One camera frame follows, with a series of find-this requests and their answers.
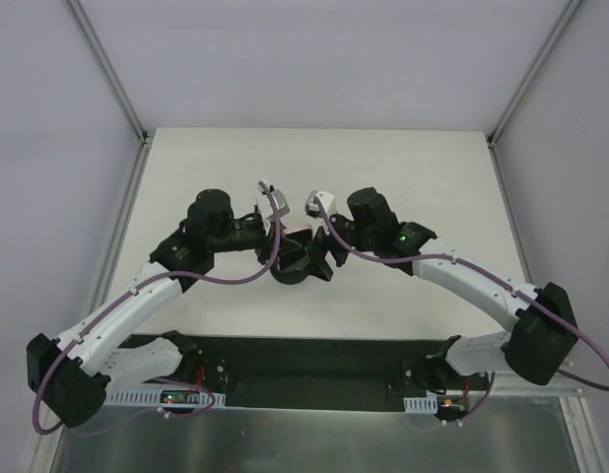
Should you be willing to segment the phone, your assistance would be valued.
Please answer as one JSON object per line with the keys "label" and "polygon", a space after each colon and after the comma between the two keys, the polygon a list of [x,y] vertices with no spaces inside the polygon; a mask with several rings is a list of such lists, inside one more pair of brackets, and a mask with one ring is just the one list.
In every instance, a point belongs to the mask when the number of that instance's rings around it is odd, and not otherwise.
{"label": "phone", "polygon": [[300,246],[307,246],[313,239],[313,227],[311,224],[298,224],[295,226],[284,227],[282,240],[297,243]]}

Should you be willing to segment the black phone stand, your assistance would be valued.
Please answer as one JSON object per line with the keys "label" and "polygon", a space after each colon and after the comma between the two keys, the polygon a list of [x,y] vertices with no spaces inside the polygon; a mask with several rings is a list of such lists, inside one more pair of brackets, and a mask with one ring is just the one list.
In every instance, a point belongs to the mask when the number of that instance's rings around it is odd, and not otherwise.
{"label": "black phone stand", "polygon": [[276,282],[285,286],[298,285],[309,277],[305,270],[284,272],[277,266],[272,266],[270,268],[270,274]]}

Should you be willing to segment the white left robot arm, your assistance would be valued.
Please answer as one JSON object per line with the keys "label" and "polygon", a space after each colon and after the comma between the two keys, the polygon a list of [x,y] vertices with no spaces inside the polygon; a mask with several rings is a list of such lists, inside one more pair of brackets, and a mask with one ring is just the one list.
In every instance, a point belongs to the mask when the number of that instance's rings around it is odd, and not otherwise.
{"label": "white left robot arm", "polygon": [[230,195],[199,192],[178,228],[115,297],[54,337],[37,334],[27,345],[27,382],[34,393],[34,431],[50,435],[89,421],[108,396],[134,384],[169,376],[186,383],[197,372],[197,350],[177,331],[143,348],[122,342],[161,307],[195,283],[250,284],[279,260],[285,238],[282,218],[290,207],[283,192],[259,181],[266,198],[235,217]]}

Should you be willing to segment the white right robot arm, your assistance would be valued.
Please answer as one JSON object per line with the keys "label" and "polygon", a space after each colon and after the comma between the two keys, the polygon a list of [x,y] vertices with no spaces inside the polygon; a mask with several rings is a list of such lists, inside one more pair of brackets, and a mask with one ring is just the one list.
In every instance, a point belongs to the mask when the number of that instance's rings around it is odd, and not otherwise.
{"label": "white right robot arm", "polygon": [[355,254],[398,269],[450,291],[501,327],[488,335],[449,337],[411,368],[417,384],[443,394],[481,372],[512,372],[540,386],[551,381],[576,343],[563,288],[538,288],[490,272],[432,230],[399,221],[373,187],[351,194],[348,205],[351,215],[345,217],[337,213],[334,196],[323,191],[311,192],[305,203],[306,214],[323,221],[317,239],[337,265]]}

